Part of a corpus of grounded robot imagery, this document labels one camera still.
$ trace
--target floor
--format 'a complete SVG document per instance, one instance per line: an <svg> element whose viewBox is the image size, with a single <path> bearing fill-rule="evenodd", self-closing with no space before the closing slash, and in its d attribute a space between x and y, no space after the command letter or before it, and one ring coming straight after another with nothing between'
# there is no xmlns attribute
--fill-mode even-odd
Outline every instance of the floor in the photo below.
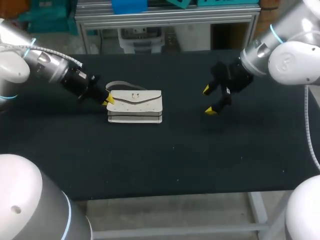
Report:
<svg viewBox="0 0 320 240"><path fill-rule="evenodd" d="M289 6L283 0L281 11ZM69 34L36 34L47 48L66 54L81 54L84 49L79 37ZM97 51L99 39L90 37L93 51ZM103 45L105 54L122 53L117 38ZM312 87L312 93L320 104L320 87ZM263 192L262 197L268 215L278 203L283 192ZM87 202L86 214L94 231L140 229L156 227L190 227L253 222L253 215L246 193L199 194L182 196L157 196ZM145 240L257 240L254 232L209 234L192 236L144 237ZM284 240L283 232L274 240Z"/></svg>

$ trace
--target handbag strap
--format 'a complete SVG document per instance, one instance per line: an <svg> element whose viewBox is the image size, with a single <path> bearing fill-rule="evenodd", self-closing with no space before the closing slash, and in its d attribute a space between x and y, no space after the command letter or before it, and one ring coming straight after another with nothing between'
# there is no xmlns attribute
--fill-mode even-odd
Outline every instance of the handbag strap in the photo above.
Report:
<svg viewBox="0 0 320 240"><path fill-rule="evenodd" d="M105 85L105 90L110 92L109 88L113 86L127 86L130 88L138 89L138 90L147 90L146 88L139 86L139 85L133 85L127 81L111 81L107 85Z"/></svg>

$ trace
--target metal frame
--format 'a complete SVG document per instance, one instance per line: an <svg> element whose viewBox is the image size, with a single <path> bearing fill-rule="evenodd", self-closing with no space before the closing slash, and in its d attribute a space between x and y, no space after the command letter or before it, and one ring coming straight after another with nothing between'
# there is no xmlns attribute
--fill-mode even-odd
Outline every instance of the metal frame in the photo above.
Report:
<svg viewBox="0 0 320 240"><path fill-rule="evenodd" d="M160 227L93 232L93 239L142 238L193 234L257 232L259 240L273 240L285 226L285 211L292 191L286 191L268 219L260 192L248 192L255 223L199 227Z"/></svg>
<svg viewBox="0 0 320 240"><path fill-rule="evenodd" d="M148 11L135 14L113 13L111 1L79 0L75 21L86 53L90 54L88 30L133 27L159 27L181 24L248 23L243 47L253 39L261 8L258 4L196 6L187 9L149 7Z"/></svg>

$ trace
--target white handbag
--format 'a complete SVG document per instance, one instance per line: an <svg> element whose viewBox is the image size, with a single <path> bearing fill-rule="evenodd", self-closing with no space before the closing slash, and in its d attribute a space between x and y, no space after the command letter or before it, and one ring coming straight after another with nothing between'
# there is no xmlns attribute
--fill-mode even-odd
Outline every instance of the white handbag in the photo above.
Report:
<svg viewBox="0 0 320 240"><path fill-rule="evenodd" d="M125 85L140 90L112 90L114 104L108 103L110 123L160 124L162 122L162 92L146 90L123 81L114 81L105 86L108 90L114 85Z"/></svg>

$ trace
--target black tablecloth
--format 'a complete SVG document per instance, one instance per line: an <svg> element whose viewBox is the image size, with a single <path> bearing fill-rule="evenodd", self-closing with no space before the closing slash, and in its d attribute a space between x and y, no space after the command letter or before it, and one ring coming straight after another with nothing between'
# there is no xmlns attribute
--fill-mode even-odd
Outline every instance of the black tablecloth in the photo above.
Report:
<svg viewBox="0 0 320 240"><path fill-rule="evenodd" d="M217 61L236 51L82 55L103 86L122 80L162 90L163 123L108 123L104 107L31 79L0 115L0 153L34 162L74 200L294 189L317 169L308 150L304 87L257 78L220 116L204 111ZM320 111L310 97L316 154Z"/></svg>

